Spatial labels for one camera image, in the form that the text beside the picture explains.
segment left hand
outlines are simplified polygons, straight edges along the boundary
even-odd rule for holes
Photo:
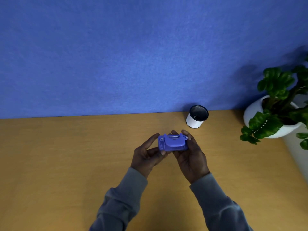
[[[140,147],[134,151],[131,168],[137,170],[145,178],[148,178],[153,167],[159,164],[170,152],[160,152],[158,147],[148,149],[158,138],[159,133],[152,135]]]

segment white cup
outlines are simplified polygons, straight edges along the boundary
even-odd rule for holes
[[[194,105],[190,108],[189,114],[186,118],[186,124],[191,128],[198,128],[208,119],[209,112],[201,105]]]

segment blue wall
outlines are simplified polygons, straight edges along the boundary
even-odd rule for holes
[[[308,0],[0,0],[0,118],[243,108]]]

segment black mesh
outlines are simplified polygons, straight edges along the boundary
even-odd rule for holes
[[[194,105],[190,108],[190,116],[199,122],[205,121],[209,117],[209,112],[201,105]]]

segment hand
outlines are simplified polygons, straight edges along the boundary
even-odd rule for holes
[[[188,140],[186,140],[188,150],[174,151],[173,154],[179,163],[182,173],[192,184],[199,178],[209,174],[210,170],[206,162],[206,157],[194,137],[186,130],[182,130],[182,134],[188,137]]]
[[[148,178],[153,167],[159,164],[170,152],[160,152],[158,147],[147,150],[152,143],[158,138],[159,133],[152,135],[140,147],[134,151],[131,168],[137,170],[145,178]]]

